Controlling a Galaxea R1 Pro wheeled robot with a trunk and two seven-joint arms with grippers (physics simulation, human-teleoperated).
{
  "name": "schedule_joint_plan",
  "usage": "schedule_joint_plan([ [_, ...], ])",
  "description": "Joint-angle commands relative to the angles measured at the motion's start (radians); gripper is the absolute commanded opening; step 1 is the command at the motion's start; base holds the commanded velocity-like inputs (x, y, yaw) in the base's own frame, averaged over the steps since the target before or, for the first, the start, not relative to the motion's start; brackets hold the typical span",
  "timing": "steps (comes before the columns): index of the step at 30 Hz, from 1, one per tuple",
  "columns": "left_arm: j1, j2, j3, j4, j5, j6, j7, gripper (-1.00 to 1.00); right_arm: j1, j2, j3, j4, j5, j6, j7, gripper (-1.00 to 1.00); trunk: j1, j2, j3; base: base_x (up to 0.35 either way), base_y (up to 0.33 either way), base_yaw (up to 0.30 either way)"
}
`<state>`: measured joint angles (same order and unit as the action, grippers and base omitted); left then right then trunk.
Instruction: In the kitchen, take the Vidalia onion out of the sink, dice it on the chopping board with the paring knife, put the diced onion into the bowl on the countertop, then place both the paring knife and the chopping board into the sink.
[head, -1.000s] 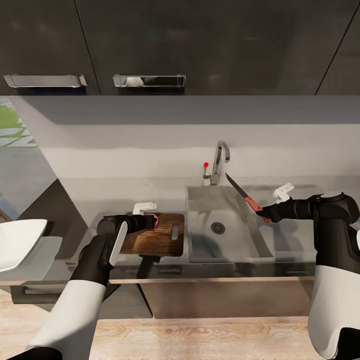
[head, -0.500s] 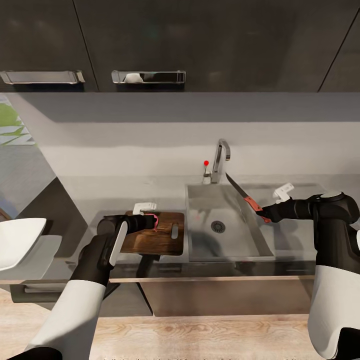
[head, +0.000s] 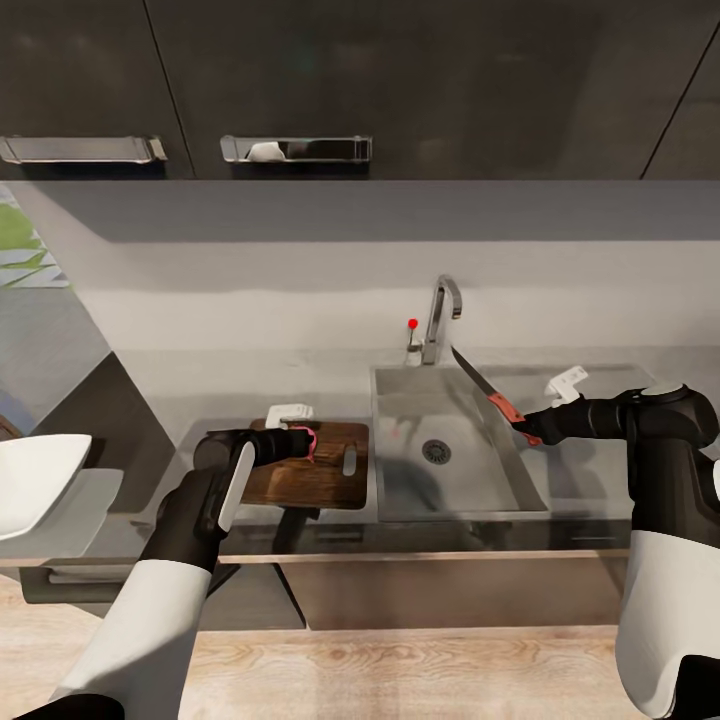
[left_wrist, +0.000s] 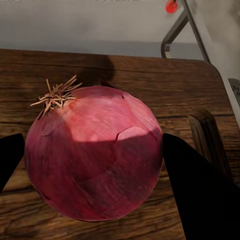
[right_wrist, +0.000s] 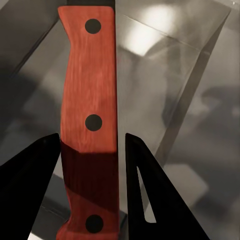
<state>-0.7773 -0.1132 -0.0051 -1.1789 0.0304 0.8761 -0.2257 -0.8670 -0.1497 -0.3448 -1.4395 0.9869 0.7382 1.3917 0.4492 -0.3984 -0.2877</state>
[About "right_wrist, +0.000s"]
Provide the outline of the parer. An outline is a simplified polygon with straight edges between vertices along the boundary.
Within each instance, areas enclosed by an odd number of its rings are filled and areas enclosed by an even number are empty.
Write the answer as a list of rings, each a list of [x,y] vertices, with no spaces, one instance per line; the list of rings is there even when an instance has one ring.
[[[56,240],[118,240],[115,0],[67,0],[57,10],[70,41],[60,150],[71,215]]]

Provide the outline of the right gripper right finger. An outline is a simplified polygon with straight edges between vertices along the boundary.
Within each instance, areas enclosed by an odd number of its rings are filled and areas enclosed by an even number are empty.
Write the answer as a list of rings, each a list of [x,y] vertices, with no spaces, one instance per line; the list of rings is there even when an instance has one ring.
[[[129,240],[210,240],[145,142],[125,134]],[[139,168],[156,223],[145,220]]]

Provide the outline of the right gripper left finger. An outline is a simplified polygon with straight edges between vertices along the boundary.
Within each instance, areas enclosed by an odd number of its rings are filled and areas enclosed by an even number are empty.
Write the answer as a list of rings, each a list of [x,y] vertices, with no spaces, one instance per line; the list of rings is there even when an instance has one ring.
[[[28,240],[60,153],[54,133],[0,166],[0,240]]]

